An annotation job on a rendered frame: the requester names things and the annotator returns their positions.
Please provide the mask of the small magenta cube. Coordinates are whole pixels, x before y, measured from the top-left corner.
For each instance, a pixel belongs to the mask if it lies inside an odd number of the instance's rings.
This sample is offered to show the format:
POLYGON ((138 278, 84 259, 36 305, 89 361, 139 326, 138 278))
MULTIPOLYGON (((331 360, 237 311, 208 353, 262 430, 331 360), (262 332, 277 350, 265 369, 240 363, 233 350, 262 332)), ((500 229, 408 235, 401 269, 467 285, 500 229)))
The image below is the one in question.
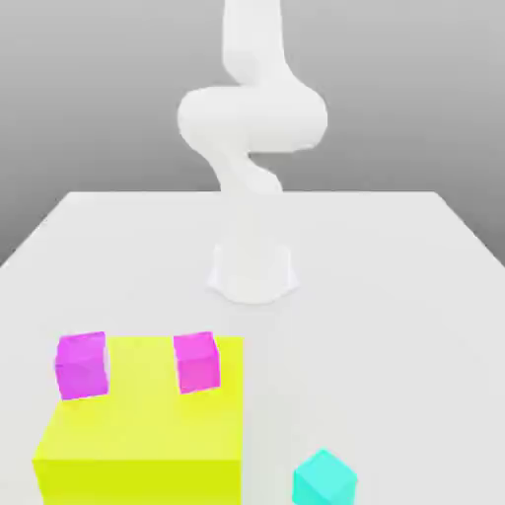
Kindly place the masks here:
POLYGON ((220 355, 211 331, 176 335, 173 344, 181 394, 221 386, 220 355))
POLYGON ((102 331, 61 336, 54 370, 63 400, 108 394, 108 349, 102 331))

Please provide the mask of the small cyan cube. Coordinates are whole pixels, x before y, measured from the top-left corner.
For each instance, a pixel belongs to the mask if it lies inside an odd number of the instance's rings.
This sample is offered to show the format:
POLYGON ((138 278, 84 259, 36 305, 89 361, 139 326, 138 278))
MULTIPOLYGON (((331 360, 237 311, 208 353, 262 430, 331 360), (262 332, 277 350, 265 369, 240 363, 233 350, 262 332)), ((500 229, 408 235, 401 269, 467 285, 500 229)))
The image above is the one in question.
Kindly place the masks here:
POLYGON ((356 473, 334 454, 319 450, 293 473, 295 505, 354 505, 356 473))

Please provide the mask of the large yellow box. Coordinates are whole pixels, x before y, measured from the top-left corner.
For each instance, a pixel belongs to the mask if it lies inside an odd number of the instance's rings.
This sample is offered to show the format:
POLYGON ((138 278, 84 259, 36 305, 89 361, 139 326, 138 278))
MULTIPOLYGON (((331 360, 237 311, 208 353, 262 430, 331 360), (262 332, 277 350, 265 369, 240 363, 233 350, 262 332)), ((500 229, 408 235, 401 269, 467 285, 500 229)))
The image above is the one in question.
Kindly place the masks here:
POLYGON ((183 395, 168 336, 108 339, 105 396, 61 400, 33 457, 43 505, 242 505, 243 341, 183 395))

